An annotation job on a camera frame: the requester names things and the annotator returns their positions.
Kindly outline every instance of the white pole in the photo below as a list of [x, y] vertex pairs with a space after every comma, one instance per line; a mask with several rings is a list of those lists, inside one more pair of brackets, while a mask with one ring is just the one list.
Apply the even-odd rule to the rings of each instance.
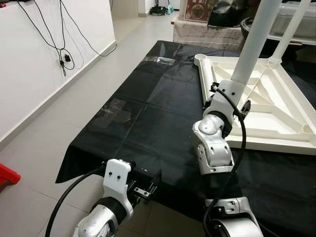
[[305, 14], [307, 7], [309, 6], [311, 0], [301, 0], [300, 4], [297, 7], [296, 12], [294, 13], [292, 20], [288, 24], [282, 39], [278, 43], [273, 55], [269, 58], [269, 61], [272, 63], [281, 63], [282, 56], [290, 43], [293, 35], [296, 32], [297, 27], [302, 21], [302, 18]]
[[231, 80], [247, 85], [282, 0], [261, 0]]

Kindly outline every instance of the red object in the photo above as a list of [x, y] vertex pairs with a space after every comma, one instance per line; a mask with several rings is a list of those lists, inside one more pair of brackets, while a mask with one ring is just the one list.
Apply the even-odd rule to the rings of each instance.
[[8, 167], [0, 164], [0, 185], [5, 181], [8, 180], [13, 184], [16, 184], [20, 181], [21, 175], [17, 172], [9, 169]]

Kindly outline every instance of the black table cover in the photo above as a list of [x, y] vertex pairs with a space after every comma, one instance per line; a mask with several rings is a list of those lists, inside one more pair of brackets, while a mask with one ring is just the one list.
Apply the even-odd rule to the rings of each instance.
[[[191, 143], [202, 97], [194, 56], [231, 51], [158, 41], [121, 87], [69, 145], [56, 182], [85, 174], [112, 158], [136, 162], [141, 183], [161, 169], [155, 201], [191, 218], [203, 216], [204, 189]], [[152, 61], [150, 56], [174, 59]], [[284, 62], [315, 107], [315, 64]], [[238, 149], [232, 149], [234, 157]], [[315, 236], [315, 157], [247, 150], [239, 187], [257, 219], [281, 236]]]

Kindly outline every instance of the beige floor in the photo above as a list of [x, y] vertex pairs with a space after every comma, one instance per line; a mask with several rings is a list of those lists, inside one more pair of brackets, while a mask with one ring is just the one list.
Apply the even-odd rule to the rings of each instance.
[[[55, 184], [69, 143], [127, 78], [157, 40], [172, 41], [175, 14], [115, 22], [118, 47], [100, 60], [29, 127], [0, 152], [0, 162], [22, 179], [0, 193], [0, 236], [43, 237], [60, 195], [73, 180]], [[73, 228], [102, 196], [102, 181], [91, 176], [62, 205], [51, 237], [72, 236]], [[141, 204], [118, 237], [198, 237], [201, 224], [158, 203]]]

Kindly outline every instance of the white plastic bracket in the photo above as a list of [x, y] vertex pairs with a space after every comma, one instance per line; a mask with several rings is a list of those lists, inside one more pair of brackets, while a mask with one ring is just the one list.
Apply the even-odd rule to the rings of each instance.
[[133, 207], [127, 199], [127, 176], [131, 171], [131, 166], [129, 163], [118, 160], [110, 159], [107, 162], [107, 167], [105, 170], [103, 187], [104, 195], [103, 197], [112, 197], [118, 200], [126, 210], [125, 221], [128, 221], [133, 215]]

